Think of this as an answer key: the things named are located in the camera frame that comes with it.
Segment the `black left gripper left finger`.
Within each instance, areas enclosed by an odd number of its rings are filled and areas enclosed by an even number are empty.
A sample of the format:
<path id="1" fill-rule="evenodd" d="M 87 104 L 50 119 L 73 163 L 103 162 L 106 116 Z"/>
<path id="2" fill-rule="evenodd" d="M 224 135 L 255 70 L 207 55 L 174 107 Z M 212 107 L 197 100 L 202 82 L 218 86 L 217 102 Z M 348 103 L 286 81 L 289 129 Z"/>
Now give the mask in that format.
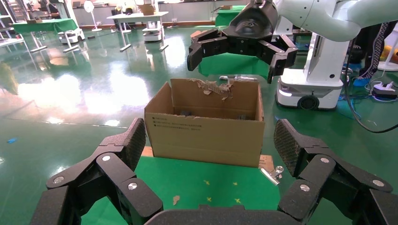
<path id="1" fill-rule="evenodd" d="M 145 141 L 142 118 L 134 119 L 126 132 L 104 138 L 88 158 L 47 181 L 31 223 L 79 225 L 106 197 L 128 224 L 145 224 L 163 210 L 162 200 L 135 173 Z"/>

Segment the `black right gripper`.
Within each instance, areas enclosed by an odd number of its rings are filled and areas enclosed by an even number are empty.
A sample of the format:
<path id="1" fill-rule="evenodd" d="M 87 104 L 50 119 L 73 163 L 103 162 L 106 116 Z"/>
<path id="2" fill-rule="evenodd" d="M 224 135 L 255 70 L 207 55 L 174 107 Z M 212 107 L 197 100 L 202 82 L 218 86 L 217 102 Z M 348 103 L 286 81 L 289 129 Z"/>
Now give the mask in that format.
<path id="1" fill-rule="evenodd" d="M 298 48 L 286 35 L 271 42 L 278 21 L 276 6 L 270 0 L 252 0 L 222 30 L 196 31 L 191 35 L 187 69 L 193 71 L 203 58 L 233 53 L 257 56 L 269 65 L 267 83 L 294 65 Z"/>

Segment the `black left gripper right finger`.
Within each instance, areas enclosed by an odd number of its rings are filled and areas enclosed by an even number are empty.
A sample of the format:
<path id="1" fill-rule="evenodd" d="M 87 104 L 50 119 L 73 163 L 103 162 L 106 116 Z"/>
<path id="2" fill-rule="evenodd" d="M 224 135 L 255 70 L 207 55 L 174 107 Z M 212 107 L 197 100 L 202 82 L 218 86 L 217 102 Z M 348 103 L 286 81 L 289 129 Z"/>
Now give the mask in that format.
<path id="1" fill-rule="evenodd" d="M 305 225 L 322 199 L 354 225 L 395 225 L 398 197 L 385 180 L 340 158 L 319 138 L 300 134 L 286 119 L 276 123 L 274 145 L 295 181 L 278 210 Z"/>

